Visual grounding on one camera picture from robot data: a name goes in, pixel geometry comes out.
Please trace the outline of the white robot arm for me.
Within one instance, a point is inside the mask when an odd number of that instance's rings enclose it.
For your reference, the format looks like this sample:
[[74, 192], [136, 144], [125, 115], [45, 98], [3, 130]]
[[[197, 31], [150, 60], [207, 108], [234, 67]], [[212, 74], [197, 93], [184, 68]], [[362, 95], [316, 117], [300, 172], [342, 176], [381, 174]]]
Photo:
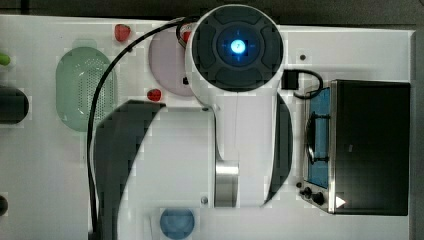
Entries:
[[194, 20], [188, 93], [128, 100], [97, 125], [94, 240], [194, 239], [202, 209], [265, 205], [291, 168], [284, 50], [256, 8], [223, 5]]

